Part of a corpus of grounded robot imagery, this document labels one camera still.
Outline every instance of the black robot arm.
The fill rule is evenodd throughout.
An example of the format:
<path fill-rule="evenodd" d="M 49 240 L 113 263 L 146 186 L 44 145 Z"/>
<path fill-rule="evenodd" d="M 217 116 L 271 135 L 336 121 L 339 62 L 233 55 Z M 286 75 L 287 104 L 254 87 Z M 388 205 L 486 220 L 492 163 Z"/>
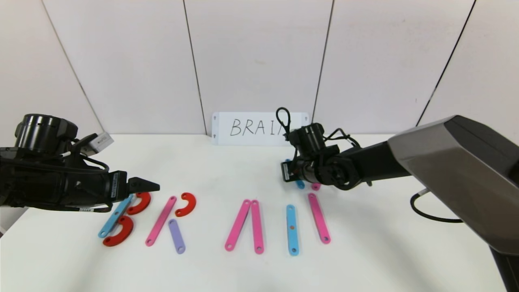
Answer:
<path fill-rule="evenodd" d="M 519 292 L 519 147 L 489 127 L 462 116 L 412 128 L 388 141 L 361 148 L 341 129 L 324 137 L 320 124 L 289 131 L 296 148 L 283 162 L 285 181 L 306 180 L 350 190 L 361 182 L 414 176 L 426 189 L 411 198 L 416 213 L 436 221 L 464 222 L 491 248 L 508 292 Z M 327 140 L 346 139 L 340 152 Z M 414 201 L 432 192 L 460 219 L 424 214 Z"/>
<path fill-rule="evenodd" d="M 0 205 L 108 212 L 130 193 L 160 190 L 141 178 L 127 182 L 125 171 L 109 172 L 89 157 L 113 142 L 108 134 L 81 140 L 76 134 L 77 126 L 62 118 L 26 115 L 15 131 L 15 147 L 0 148 Z"/>

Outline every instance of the pink plastic bar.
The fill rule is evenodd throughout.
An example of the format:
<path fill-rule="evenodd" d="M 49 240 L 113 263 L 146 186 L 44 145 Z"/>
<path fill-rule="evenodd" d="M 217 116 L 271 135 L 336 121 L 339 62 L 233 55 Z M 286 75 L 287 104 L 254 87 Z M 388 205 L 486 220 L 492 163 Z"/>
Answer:
<path fill-rule="evenodd" d="M 175 205 L 175 202 L 175 196 L 169 197 L 168 202 L 164 206 L 164 209 L 162 209 L 162 212 L 160 213 L 157 222 L 155 222 L 152 231 L 149 233 L 148 238 L 146 239 L 147 246 L 152 246 L 155 243 L 155 240 L 157 239 L 157 236 L 159 235 L 160 230 L 164 225 L 164 222 L 166 221 L 166 219 L 168 219 L 169 213 L 171 212 L 171 209 L 173 209 L 173 205 Z"/>
<path fill-rule="evenodd" d="M 309 193 L 308 200 L 310 201 L 310 208 L 312 209 L 313 219 L 316 221 L 319 237 L 324 244 L 328 244 L 330 241 L 332 241 L 332 238 L 328 233 L 328 228 L 326 228 L 326 222 L 324 222 L 323 212 L 319 206 L 317 196 L 314 193 Z"/>
<path fill-rule="evenodd" d="M 263 230 L 261 227 L 260 203 L 252 200 L 252 235 L 254 237 L 254 251 L 261 255 L 265 250 L 263 246 Z"/>
<path fill-rule="evenodd" d="M 225 250 L 232 251 L 236 246 L 236 241 L 238 241 L 238 237 L 240 236 L 241 228 L 243 227 L 243 223 L 245 223 L 245 219 L 247 218 L 247 214 L 249 213 L 249 209 L 251 207 L 251 201 L 245 200 L 241 204 L 241 208 L 238 211 L 238 216 L 236 216 L 236 220 L 234 221 L 233 228 L 230 230 L 229 237 L 225 242 Z"/>

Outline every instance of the red curved piece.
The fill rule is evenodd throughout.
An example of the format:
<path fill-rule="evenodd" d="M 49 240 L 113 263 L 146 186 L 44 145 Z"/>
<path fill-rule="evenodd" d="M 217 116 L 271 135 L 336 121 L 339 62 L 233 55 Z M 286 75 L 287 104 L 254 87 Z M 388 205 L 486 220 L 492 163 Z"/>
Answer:
<path fill-rule="evenodd" d="M 152 196 L 148 193 L 137 193 L 135 194 L 136 197 L 141 198 L 141 201 L 136 206 L 131 206 L 126 210 L 126 213 L 128 215 L 135 215 L 137 213 L 142 212 L 146 207 L 149 205 L 150 201 L 152 200 Z"/>
<path fill-rule="evenodd" d="M 117 223 L 122 225 L 122 230 L 117 235 L 108 236 L 103 240 L 103 244 L 106 246 L 116 246 L 123 242 L 133 230 L 133 221 L 128 216 L 121 216 Z"/>
<path fill-rule="evenodd" d="M 193 209 L 196 206 L 196 198 L 195 196 L 193 196 L 193 194 L 183 193 L 180 197 L 183 200 L 187 201 L 187 206 L 185 208 L 178 209 L 177 211 L 175 211 L 175 215 L 177 217 L 186 216 L 187 214 L 191 213 L 191 211 L 193 211 Z"/>

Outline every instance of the white table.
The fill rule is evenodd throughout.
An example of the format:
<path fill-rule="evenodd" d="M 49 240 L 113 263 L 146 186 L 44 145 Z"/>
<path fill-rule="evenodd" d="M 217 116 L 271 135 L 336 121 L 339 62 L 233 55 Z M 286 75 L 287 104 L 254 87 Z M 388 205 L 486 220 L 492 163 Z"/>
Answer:
<path fill-rule="evenodd" d="M 389 135 L 357 135 L 367 146 Z M 284 183 L 279 163 L 289 147 L 218 147 L 192 135 L 114 135 L 95 159 L 160 183 L 135 228 L 105 247 L 97 233 L 110 213 L 29 209 L 0 240 L 1 291 L 504 291 L 488 246 L 464 224 L 427 220 L 409 198 L 412 177 L 318 194 L 332 242 L 320 242 L 307 201 Z M 347 143 L 340 143 L 345 149 Z M 144 244 L 167 198 L 192 192 L 195 210 L 180 218 L 186 252 L 178 255 L 167 227 Z M 265 252 L 253 251 L 250 215 L 234 251 L 224 243 L 245 198 L 261 206 Z M 175 209 L 184 207 L 177 202 Z M 297 209 L 301 253 L 292 257 L 285 208 Z M 432 194 L 418 207 L 453 214 Z"/>

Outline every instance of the white sign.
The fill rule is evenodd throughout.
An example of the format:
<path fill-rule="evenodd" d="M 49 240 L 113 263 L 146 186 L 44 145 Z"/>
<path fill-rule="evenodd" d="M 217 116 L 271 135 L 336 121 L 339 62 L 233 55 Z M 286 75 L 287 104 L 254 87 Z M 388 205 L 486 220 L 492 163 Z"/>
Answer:
<path fill-rule="evenodd" d="M 279 112 L 279 118 L 287 124 L 285 111 Z M 310 123 L 307 113 L 290 113 L 290 120 L 290 130 Z M 211 122 L 212 142 L 216 145 L 290 146 L 276 113 L 218 112 L 213 114 Z"/>

